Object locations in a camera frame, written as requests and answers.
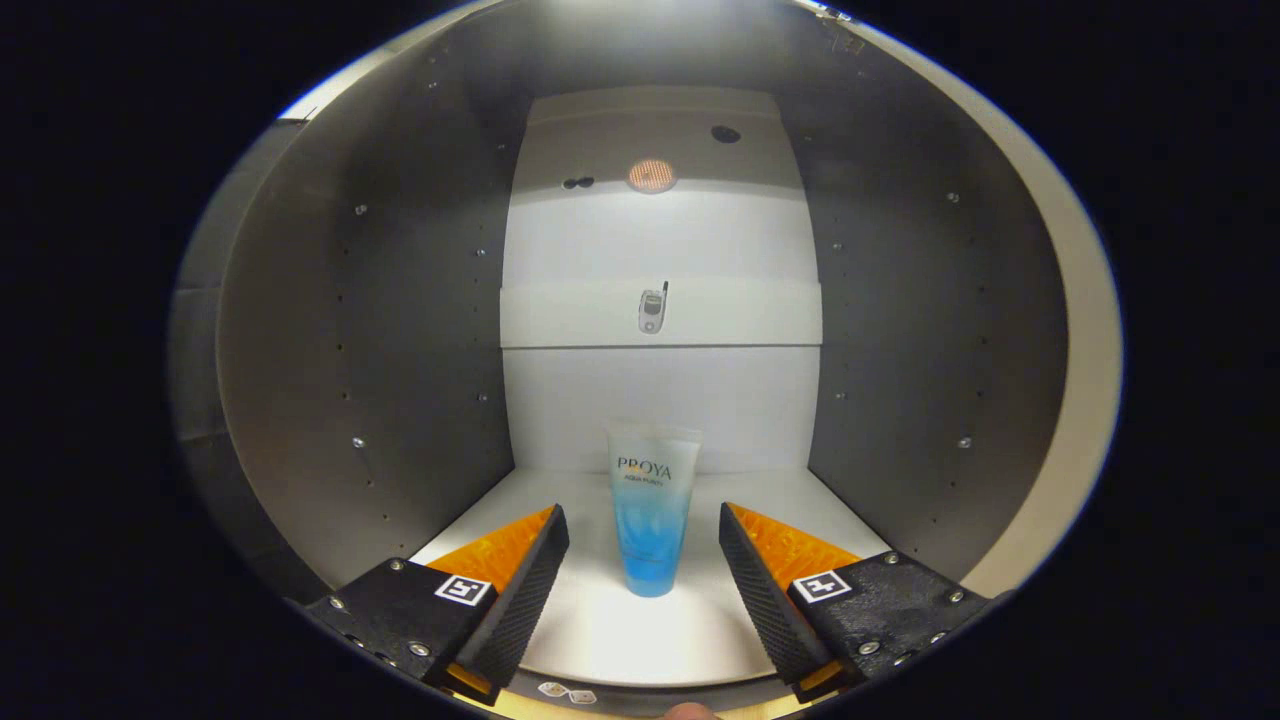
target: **blue gradient tube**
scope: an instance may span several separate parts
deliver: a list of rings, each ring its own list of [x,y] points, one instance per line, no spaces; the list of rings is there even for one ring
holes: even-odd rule
[[[652,423],[609,423],[609,486],[627,589],[671,592],[685,546],[703,433]]]

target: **gray side panel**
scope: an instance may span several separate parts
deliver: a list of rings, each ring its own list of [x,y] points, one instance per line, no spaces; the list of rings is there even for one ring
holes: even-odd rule
[[[975,123],[869,45],[845,70],[844,87],[778,97],[823,288],[810,468],[890,544],[960,578],[1048,448],[1061,278],[1030,196]]]
[[[490,110],[467,72],[419,45],[339,96],[262,186],[228,273],[236,448],[333,585],[421,547],[513,468],[498,291],[529,101]]]

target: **white back wall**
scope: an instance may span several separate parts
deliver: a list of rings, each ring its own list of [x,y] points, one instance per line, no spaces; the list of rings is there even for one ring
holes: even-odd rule
[[[712,128],[740,133],[717,141]],[[658,195],[626,183],[662,159]],[[590,187],[566,190],[570,178]],[[669,284],[658,334],[640,296]],[[822,301],[809,206],[773,100],[625,87],[535,101],[502,288],[516,465],[603,473],[605,421],[701,429],[700,473],[805,468]]]

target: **finger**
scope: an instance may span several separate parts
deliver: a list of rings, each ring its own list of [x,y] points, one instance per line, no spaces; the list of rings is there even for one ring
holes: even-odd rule
[[[682,702],[662,716],[662,720],[718,720],[712,708],[696,702]]]

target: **gray curved wall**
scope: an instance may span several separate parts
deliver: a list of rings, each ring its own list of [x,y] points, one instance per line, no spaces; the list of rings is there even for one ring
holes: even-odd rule
[[[283,152],[227,266],[218,369],[253,492],[321,579],[416,550],[511,469],[497,300],[525,114],[534,96],[620,85],[777,97],[823,284],[814,473],[952,578],[1007,525],[1066,357],[1027,190],[873,46],[794,5],[727,8],[499,4],[375,69]]]

